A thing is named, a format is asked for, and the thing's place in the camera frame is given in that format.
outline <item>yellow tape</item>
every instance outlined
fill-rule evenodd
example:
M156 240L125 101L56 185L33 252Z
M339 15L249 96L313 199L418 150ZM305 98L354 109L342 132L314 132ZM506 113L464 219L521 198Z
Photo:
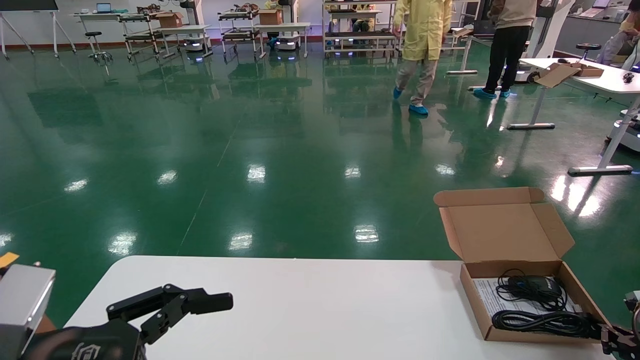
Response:
M12 252L7 252L5 255L0 256L0 268L11 265L20 256Z

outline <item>cart wheel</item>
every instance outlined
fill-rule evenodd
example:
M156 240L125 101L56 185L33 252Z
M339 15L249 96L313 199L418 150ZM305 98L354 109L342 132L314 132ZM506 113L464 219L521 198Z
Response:
M534 71L527 76L527 83L533 84L540 78L540 73L538 71Z

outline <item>green floor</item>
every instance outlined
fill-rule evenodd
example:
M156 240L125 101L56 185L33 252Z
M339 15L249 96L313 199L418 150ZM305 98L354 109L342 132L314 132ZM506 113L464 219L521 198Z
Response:
M410 94L391 99L396 59L324 60L314 44L307 59L254 63L241 47L228 64L217 49L159 67L111 52L109 75L86 51L0 60L0 252L58 271L57 325L127 255L456 259L433 195L499 186L546 191L576 241L567 262L628 325L639 178L566 175L597 164L623 106L561 85L540 114L555 130L503 130L529 120L536 87L474 98L481 45L478 76L446 77L461 54L443 56L424 120L409 116Z

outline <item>silver metal block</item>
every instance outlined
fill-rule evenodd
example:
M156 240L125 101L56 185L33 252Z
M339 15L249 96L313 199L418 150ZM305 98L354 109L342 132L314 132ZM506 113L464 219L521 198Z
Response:
M49 303L56 271L12 265L0 279L0 360L18 359Z

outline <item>chair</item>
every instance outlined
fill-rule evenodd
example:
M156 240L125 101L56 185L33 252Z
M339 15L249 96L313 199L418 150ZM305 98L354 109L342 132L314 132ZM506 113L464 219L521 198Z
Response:
M84 35L89 40L89 44L91 45L91 50L93 51L93 53L91 55L89 55L90 58L93 58L94 61L98 61L99 57L101 57L104 61L113 60L113 56L111 55L111 53L108 53L106 51L102 51L100 49L100 44L98 43L97 36L102 35L102 32L100 32L100 31L90 31L88 33L84 33ZM96 51L95 47L93 47L93 43L94 42L95 42L95 46L98 48L98 51Z
M575 46L576 49L580 49L580 50L584 50L584 55L582 55L582 59L586 60L587 58L587 53L589 52L589 50L600 50L602 49L602 45L600 44L577 44Z

